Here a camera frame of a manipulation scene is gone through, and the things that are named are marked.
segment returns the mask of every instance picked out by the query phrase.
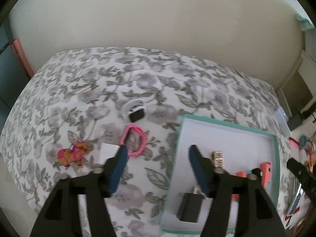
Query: floor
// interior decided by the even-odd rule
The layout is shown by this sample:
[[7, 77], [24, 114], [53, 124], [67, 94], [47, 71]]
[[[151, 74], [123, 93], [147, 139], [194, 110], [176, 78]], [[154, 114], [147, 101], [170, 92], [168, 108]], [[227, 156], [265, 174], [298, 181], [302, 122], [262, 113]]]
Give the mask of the floor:
[[37, 215], [15, 185], [1, 154], [0, 186], [1, 209], [16, 232], [21, 237], [29, 237]]

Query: black rectangular object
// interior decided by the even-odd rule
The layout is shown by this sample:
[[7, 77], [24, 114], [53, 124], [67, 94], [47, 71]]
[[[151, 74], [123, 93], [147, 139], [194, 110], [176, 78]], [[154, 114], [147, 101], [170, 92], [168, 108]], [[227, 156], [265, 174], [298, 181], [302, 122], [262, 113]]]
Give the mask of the black rectangular object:
[[177, 213], [177, 218], [180, 221], [196, 223], [200, 215], [203, 199], [202, 194], [185, 193]]

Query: pink bracelet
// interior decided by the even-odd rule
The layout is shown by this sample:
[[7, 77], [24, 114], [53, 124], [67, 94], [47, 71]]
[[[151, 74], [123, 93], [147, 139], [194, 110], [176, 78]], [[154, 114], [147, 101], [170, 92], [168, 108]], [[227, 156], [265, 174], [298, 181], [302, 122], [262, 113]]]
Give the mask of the pink bracelet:
[[129, 131], [132, 131], [132, 130], [135, 130], [135, 132], [139, 133], [139, 135], [142, 138], [142, 143], [141, 143], [141, 145], [140, 145], [140, 147], [139, 147], [139, 149], [137, 151], [131, 152], [131, 151], [128, 150], [127, 154], [129, 156], [132, 156], [132, 157], [137, 157], [140, 154], [142, 154], [142, 152], [144, 151], [144, 149], [146, 147], [146, 134], [139, 126], [136, 126], [136, 125], [127, 125], [127, 126], [125, 126], [125, 128], [123, 130], [123, 133], [121, 135], [121, 139], [119, 141], [119, 145], [125, 144], [126, 136], [129, 133]]

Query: black robotic claw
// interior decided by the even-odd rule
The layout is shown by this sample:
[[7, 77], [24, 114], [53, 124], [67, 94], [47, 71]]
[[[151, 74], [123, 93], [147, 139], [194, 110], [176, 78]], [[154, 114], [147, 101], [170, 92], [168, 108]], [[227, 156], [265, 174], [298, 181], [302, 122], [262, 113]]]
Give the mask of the black robotic claw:
[[214, 198], [201, 237], [226, 235], [232, 194], [239, 194], [236, 237], [286, 237], [281, 219], [261, 185], [260, 169], [252, 170], [247, 178], [230, 175], [215, 168], [196, 145], [189, 149], [189, 160], [201, 190]]
[[116, 191], [127, 163], [127, 149], [121, 145], [100, 173], [59, 180], [47, 198], [30, 237], [82, 237], [78, 195], [85, 194], [93, 237], [116, 237], [104, 198]]

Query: black hole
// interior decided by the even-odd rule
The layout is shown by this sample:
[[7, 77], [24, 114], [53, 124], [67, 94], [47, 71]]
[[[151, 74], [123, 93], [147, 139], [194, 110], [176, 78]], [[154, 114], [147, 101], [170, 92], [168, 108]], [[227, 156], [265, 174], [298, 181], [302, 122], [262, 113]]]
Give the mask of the black hole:
[[256, 195], [256, 210], [257, 210], [257, 218], [258, 219], [269, 219], [272, 218], [272, 212], [268, 207], [265, 199], [260, 193], [259, 189], [255, 189]]
[[61, 214], [62, 198], [63, 198], [63, 191], [58, 190], [45, 213], [46, 219], [57, 220], [57, 221], [61, 221], [63, 219], [62, 214]]

